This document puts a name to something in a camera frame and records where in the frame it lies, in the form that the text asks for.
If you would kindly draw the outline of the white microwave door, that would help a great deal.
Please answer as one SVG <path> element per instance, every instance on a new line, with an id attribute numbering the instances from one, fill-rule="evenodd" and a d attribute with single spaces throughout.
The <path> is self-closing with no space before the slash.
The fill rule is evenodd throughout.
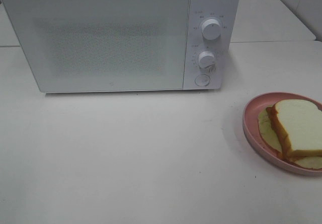
<path id="1" fill-rule="evenodd" d="M 3 0 L 44 93 L 181 89 L 189 0 Z"/>

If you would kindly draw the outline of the white microwave knob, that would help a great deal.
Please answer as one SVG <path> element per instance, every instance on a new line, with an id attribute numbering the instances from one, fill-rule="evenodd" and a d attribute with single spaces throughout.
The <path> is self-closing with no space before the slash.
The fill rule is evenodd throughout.
<path id="1" fill-rule="evenodd" d="M 198 65 L 200 68 L 205 69 L 215 65 L 215 55 L 210 51 L 203 51 L 198 55 Z"/>
<path id="2" fill-rule="evenodd" d="M 221 22 L 216 18 L 208 18 L 201 24 L 202 35 L 207 40 L 216 40 L 221 35 Z"/>

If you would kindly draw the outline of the white bread sandwich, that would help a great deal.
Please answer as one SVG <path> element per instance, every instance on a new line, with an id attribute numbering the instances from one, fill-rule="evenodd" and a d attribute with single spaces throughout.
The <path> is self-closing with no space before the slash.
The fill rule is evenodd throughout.
<path id="1" fill-rule="evenodd" d="M 311 101 L 287 99 L 258 115 L 259 133 L 277 158 L 305 169 L 321 169 L 321 110 Z"/>

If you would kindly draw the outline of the round door release button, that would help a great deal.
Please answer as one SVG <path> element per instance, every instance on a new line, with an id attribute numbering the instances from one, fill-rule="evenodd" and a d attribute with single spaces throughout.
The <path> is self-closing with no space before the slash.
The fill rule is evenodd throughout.
<path id="1" fill-rule="evenodd" d="M 200 87 L 206 87 L 210 83 L 210 76 L 201 74 L 195 78 L 195 84 Z"/>

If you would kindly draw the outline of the upper white microwave knob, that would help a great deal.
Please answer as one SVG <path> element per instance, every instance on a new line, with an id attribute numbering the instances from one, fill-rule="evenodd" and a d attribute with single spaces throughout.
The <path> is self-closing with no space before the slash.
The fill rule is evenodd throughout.
<path id="1" fill-rule="evenodd" d="M 216 18 L 208 18 L 201 24 L 202 35 L 207 40 L 216 40 L 221 35 L 221 22 Z"/>

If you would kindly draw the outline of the pink round plate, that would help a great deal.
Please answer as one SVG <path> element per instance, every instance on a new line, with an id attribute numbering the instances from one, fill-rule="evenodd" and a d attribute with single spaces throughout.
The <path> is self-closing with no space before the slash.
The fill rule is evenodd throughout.
<path id="1" fill-rule="evenodd" d="M 268 163 L 283 169 L 285 171 L 304 175 L 304 176 L 321 176 L 321 169 L 306 169 L 278 158 L 273 148 L 268 146 L 262 139 L 258 125 L 259 113 L 270 105 L 274 105 L 278 101 L 287 99 L 302 99 L 314 103 L 321 110 L 321 103 L 293 93 L 287 92 L 270 92 L 258 95 L 251 99 L 245 106 L 243 112 L 243 131 L 250 146 Z"/>

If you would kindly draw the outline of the lower white microwave knob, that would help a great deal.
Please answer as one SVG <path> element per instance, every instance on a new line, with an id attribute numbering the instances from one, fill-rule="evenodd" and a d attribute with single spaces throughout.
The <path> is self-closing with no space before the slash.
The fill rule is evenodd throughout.
<path id="1" fill-rule="evenodd" d="M 215 65 L 215 55 L 210 51 L 203 51 L 198 55 L 198 65 L 200 68 L 205 69 Z"/>

